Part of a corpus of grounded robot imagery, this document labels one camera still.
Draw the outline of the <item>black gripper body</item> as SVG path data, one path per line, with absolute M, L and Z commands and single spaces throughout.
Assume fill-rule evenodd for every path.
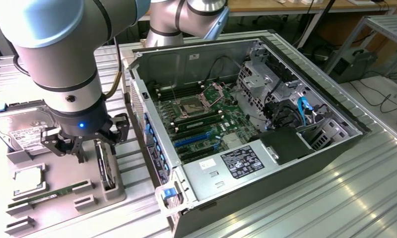
M 104 95 L 86 110 L 70 113 L 51 109 L 51 112 L 63 132 L 70 136 L 88 136 L 112 127 Z

